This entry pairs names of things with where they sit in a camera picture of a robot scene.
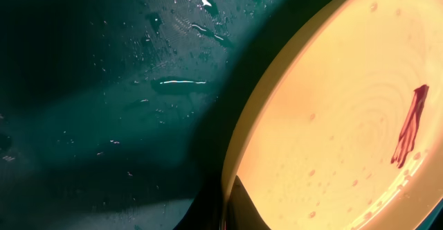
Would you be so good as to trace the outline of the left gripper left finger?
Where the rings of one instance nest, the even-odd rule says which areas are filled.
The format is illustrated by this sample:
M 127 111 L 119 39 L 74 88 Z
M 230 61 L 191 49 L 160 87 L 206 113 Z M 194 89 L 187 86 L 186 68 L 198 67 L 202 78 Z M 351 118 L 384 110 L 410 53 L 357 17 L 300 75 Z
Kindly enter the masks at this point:
M 207 180 L 174 230 L 219 230 L 222 203 L 220 181 Z

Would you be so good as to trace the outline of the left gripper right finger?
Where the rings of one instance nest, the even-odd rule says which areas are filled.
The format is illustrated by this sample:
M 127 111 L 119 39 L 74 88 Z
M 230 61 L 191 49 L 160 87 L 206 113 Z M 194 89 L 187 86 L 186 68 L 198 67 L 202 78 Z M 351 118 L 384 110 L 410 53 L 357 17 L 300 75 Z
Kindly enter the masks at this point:
M 226 230 L 270 230 L 238 176 L 227 204 L 225 223 Z

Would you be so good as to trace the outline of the yellow plate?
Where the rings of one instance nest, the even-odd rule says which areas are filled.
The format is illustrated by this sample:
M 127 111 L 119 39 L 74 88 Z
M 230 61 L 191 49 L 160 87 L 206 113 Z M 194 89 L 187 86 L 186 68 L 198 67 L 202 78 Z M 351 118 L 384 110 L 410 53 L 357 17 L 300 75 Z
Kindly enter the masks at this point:
M 442 0 L 333 0 L 282 48 L 221 176 L 271 229 L 415 229 L 442 199 Z

